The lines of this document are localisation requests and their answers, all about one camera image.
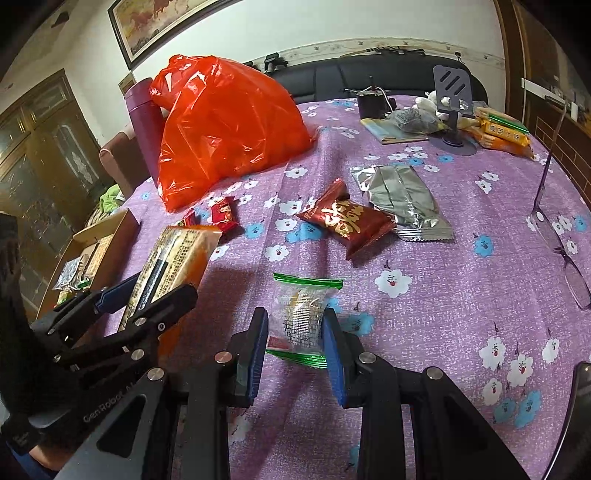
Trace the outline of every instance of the wooden door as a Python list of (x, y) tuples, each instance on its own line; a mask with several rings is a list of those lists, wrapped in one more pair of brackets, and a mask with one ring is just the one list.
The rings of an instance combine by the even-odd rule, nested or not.
[(63, 71), (0, 115), (0, 210), (18, 218), (30, 320), (72, 235), (110, 185)]

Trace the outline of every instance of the white wall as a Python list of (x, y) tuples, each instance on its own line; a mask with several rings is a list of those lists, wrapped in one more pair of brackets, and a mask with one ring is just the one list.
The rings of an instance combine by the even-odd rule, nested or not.
[[(127, 68), (107, 14), (112, 0), (79, 0), (76, 9), (89, 2), (96, 11), (63, 64), (84, 116), (103, 144), (129, 121), (118, 87)], [(492, 0), (241, 0), (174, 37), (137, 66), (134, 75), (137, 80), (155, 76), (177, 53), (244, 62), (287, 48), (358, 37), (425, 38), (504, 56)], [(486, 79), (480, 81), (487, 87)]]

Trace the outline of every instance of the green cloth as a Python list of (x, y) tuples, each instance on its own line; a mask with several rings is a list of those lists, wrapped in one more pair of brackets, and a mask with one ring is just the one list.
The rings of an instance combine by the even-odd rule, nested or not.
[(119, 185), (115, 183), (109, 188), (99, 199), (99, 208), (101, 213), (111, 213), (117, 207), (120, 207), (123, 202), (116, 199), (117, 195), (121, 193)]

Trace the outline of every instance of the yellow snack package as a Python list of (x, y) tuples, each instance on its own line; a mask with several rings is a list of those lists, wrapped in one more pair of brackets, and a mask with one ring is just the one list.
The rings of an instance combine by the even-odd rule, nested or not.
[[(217, 247), (222, 231), (216, 226), (168, 226), (156, 241), (139, 274), (119, 324), (124, 330), (127, 321), (138, 310), (158, 300), (181, 284), (197, 288)], [(160, 336), (158, 356), (169, 355), (178, 342), (183, 319)]]
[(498, 125), (490, 120), (484, 120), (481, 123), (482, 131), (489, 135), (502, 138), (514, 144), (522, 147), (527, 147), (530, 144), (528, 136), (522, 132), (519, 132), (513, 128), (506, 127), (505, 125)]

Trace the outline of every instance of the silver foil package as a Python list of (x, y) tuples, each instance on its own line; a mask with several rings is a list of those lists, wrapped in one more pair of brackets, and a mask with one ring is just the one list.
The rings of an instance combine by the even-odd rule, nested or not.
[(352, 167), (351, 175), (375, 208), (394, 216), (402, 240), (453, 240), (452, 226), (412, 167)]

